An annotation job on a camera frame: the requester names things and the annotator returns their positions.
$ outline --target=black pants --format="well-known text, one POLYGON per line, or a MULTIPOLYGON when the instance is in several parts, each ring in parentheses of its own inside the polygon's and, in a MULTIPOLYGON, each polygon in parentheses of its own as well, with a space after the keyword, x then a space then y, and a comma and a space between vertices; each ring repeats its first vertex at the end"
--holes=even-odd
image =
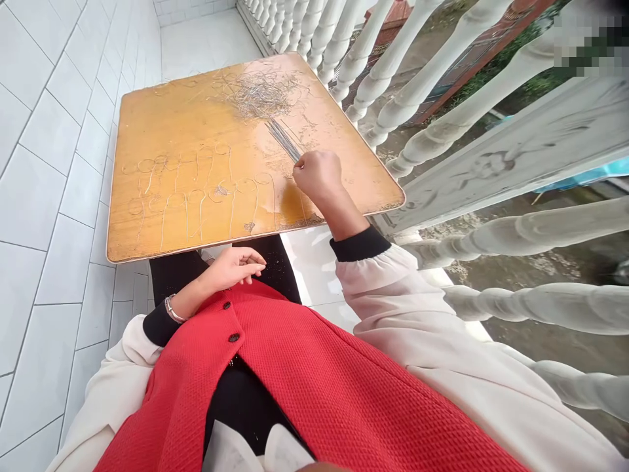
MULTIPOLYGON (((301 305, 295 275, 279 235, 234 243, 233 246, 250 247, 258 251, 267 261, 267 268, 262 271, 261 277, 254 278, 274 288, 291 302, 301 305)), ((168 295, 179 292, 208 268, 208 264, 195 250, 151 259, 150 262, 156 305, 168 295)))

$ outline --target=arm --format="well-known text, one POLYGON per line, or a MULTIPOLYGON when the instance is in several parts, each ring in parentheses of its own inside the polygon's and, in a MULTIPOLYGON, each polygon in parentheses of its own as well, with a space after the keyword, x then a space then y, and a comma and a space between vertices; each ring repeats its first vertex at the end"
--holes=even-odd
MULTIPOLYGON (((226 249, 172 298, 172 310, 188 319, 214 293, 237 283, 252 283, 251 276, 259 275, 265 264, 251 248, 226 249)), ((47 472, 94 470, 124 421, 140 409, 153 366, 180 326, 163 303, 129 322, 122 340, 105 354, 99 371, 88 382, 85 402, 47 472)))
POLYGON ((599 431, 528 367, 470 336, 443 290, 417 270, 417 260, 368 224, 365 229, 366 220, 338 188, 340 175, 330 178, 337 172, 326 165, 333 154, 325 154, 306 154, 295 181, 330 223, 337 276, 362 320, 354 335, 455 403, 528 468, 617 469, 622 457, 599 431), (314 161, 316 172, 309 174, 314 161))

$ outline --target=railing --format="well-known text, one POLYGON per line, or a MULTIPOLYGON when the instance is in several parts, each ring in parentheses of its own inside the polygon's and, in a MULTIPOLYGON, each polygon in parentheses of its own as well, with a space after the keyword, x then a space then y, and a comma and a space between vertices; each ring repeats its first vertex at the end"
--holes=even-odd
MULTIPOLYGON (((512 0, 479 0, 459 20, 443 47, 381 109, 363 130, 376 149, 389 133, 417 111, 439 78, 483 32, 510 14, 512 0)), ((353 0, 238 0, 237 7, 260 49, 267 55, 298 51, 328 85, 334 100, 349 89, 367 64, 376 37, 394 0, 379 0, 349 49, 354 27, 362 23, 364 2, 353 0)), ((411 42, 444 0, 416 0, 414 9, 385 53, 362 80, 346 111, 357 126, 367 109, 389 87, 411 42)), ((387 163, 395 178, 435 159, 482 116, 528 79, 554 65, 561 38, 584 45, 579 33, 596 15, 592 0, 573 0, 556 27, 524 45, 489 83, 418 132, 387 163)), ((404 189, 405 207, 377 218, 381 229, 417 256, 421 269, 446 267, 481 255, 522 256, 568 246, 629 229, 629 197, 575 208, 500 218, 468 235, 422 241, 417 229, 520 195, 550 182, 629 155, 629 85, 623 79, 572 79, 507 123, 448 157, 404 189)), ((511 292, 465 286, 446 288, 446 301, 466 321, 497 317, 535 320, 573 330, 629 334, 629 288, 559 283, 511 292)), ((629 421, 629 376, 585 374, 553 361, 535 362, 499 343, 491 343, 537 372, 562 400, 579 408, 600 408, 629 421)))

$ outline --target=tabletop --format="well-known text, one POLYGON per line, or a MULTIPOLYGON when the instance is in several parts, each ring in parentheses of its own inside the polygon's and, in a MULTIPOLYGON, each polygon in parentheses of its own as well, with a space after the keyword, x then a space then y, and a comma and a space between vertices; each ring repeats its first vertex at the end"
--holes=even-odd
POLYGON ((126 94, 113 167, 107 258, 114 263, 324 224, 269 133, 330 149, 363 214, 404 192, 296 53, 126 94))

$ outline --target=black cuff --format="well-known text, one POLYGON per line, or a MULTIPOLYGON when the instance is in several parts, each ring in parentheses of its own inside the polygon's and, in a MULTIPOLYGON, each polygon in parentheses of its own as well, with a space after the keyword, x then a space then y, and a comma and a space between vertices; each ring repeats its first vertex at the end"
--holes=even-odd
POLYGON ((149 341, 160 347, 165 347, 170 341, 175 331, 181 325, 168 315, 166 304, 162 301, 155 309, 147 315, 142 323, 144 334, 149 341))
POLYGON ((330 246, 339 262, 355 262, 379 256, 391 247, 373 226, 342 241, 330 240, 330 246))

